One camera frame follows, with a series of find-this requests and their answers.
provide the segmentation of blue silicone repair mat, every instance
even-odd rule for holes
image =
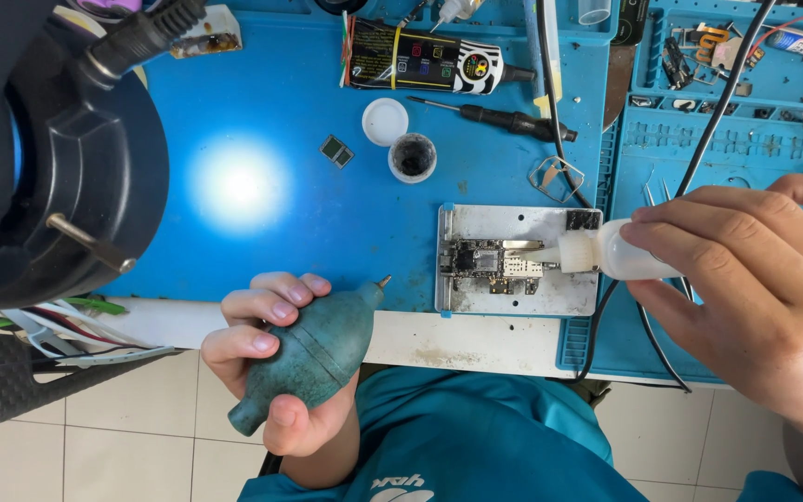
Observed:
[[[339,88],[339,17],[311,0],[227,4],[240,21],[243,50],[184,60],[166,55],[145,65],[169,142],[169,202],[138,266],[98,292],[220,301],[263,271],[313,271],[338,289],[391,273],[385,308],[434,312],[442,203],[556,204],[527,180],[554,153],[552,145],[404,98],[535,114],[530,83],[504,83],[487,97]],[[395,25],[414,4],[371,0],[356,14]],[[579,133],[577,142],[566,144],[568,160],[586,173],[582,190],[594,200],[616,16],[582,30],[573,14],[559,2],[559,108],[565,125]],[[429,30],[435,6],[422,17],[408,27]],[[496,44],[506,62],[530,66],[519,0],[487,0],[472,20],[437,32]],[[399,100],[408,111],[408,131],[434,142],[438,165],[428,180],[401,184],[389,171],[388,148],[365,137],[362,113],[379,97]],[[329,135],[355,154],[342,170],[318,151]],[[561,182],[552,186],[558,196],[564,195]]]
[[[715,103],[724,87],[724,81],[720,80],[714,86],[694,82],[683,90],[669,90],[660,67],[663,39],[670,36],[671,28],[695,28],[703,21],[718,26],[732,20],[744,33],[756,7],[745,2],[708,0],[651,2],[630,96],[646,98],[652,104],[639,107],[629,103],[617,127],[605,135],[606,141],[617,145],[608,219],[626,218],[633,209],[647,205],[644,185],[652,191],[656,203],[665,199],[662,180],[672,194],[675,192],[710,116],[700,110],[701,105]],[[779,25],[799,16],[803,16],[803,9],[777,6],[766,24]],[[803,22],[796,26],[803,28]],[[756,68],[742,75],[742,82],[752,84],[752,92],[748,97],[733,97],[731,102],[736,109],[721,120],[692,182],[693,188],[702,185],[766,188],[784,174],[803,172],[803,122],[798,121],[803,113],[803,61],[797,54],[766,44],[762,47],[766,51],[764,58]],[[675,99],[694,100],[696,106],[690,112],[678,111]],[[756,113],[768,118],[755,118]],[[572,320],[564,326],[567,336],[560,345],[558,367],[581,367],[589,326],[585,319]],[[720,382],[678,348],[655,320],[652,326],[681,376],[690,381]],[[668,378],[624,287],[616,291],[603,316],[593,371]]]

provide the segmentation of floor tile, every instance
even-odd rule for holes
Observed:
[[[64,502],[190,498],[192,438],[68,425],[64,444]]]
[[[55,381],[66,373],[40,373],[36,375],[36,382],[48,383]],[[18,422],[38,422],[38,423],[53,423],[55,425],[64,425],[64,405],[66,399],[59,399],[51,404],[36,408],[31,412],[27,412],[12,420]]]
[[[616,383],[597,407],[616,469],[629,480],[696,484],[714,392]]]
[[[783,419],[734,390],[716,390],[698,484],[742,489],[751,471],[791,476]]]
[[[696,487],[688,484],[631,481],[650,502],[693,502]]]
[[[0,423],[0,502],[61,500],[64,426]]]
[[[142,366],[67,397],[67,425],[194,437],[198,351]]]
[[[736,502],[742,493],[741,489],[696,487],[696,497],[692,502]]]
[[[251,437],[236,431],[229,422],[228,412],[237,404],[225,385],[210,368],[200,361],[200,377],[197,382],[197,425],[195,438],[218,439],[243,443],[262,444],[263,424]]]
[[[195,439],[191,502],[237,500],[244,483],[259,474],[265,454],[262,445]]]

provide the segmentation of black screwdriver handle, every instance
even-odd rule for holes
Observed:
[[[461,117],[475,122],[483,122],[503,128],[512,134],[521,136],[531,136],[545,143],[554,142],[553,128],[551,121],[547,119],[535,119],[534,117],[522,112],[500,112],[489,110],[481,106],[463,105],[461,106]],[[564,141],[574,141],[578,134],[569,131],[563,124],[559,125],[559,133]]]

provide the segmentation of logic board holder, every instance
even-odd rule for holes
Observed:
[[[587,231],[593,234],[601,222],[602,213],[596,209],[446,203],[439,208],[438,213],[435,309],[443,315],[593,314],[597,301],[598,279],[598,275],[594,272],[563,274],[559,270],[545,270],[540,279],[532,281],[529,277],[535,276],[534,268],[533,264],[528,264],[527,267],[531,267],[530,273],[514,272],[506,275],[509,280],[505,283],[495,280],[492,284],[492,280],[488,277],[455,278],[450,275],[448,253],[460,239],[484,241],[480,245],[486,245],[486,249],[497,245],[499,247],[497,255],[490,250],[487,257],[483,257],[487,261],[472,268],[477,272],[487,271],[494,265],[491,261],[493,258],[503,259],[504,241],[507,247],[517,249],[537,248],[539,245],[550,247],[556,245],[557,238],[567,231]]]

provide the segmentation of white dispensing bottle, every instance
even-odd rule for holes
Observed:
[[[558,263],[563,273],[591,271],[598,267],[612,279],[667,279],[682,273],[652,253],[622,239],[619,229],[630,219],[613,220],[599,227],[595,237],[572,231],[559,237],[559,244],[523,255],[535,262]]]
[[[483,3],[483,0],[445,0],[439,9],[439,22],[429,30],[435,31],[443,22],[451,22],[454,18],[469,19],[476,9]]]

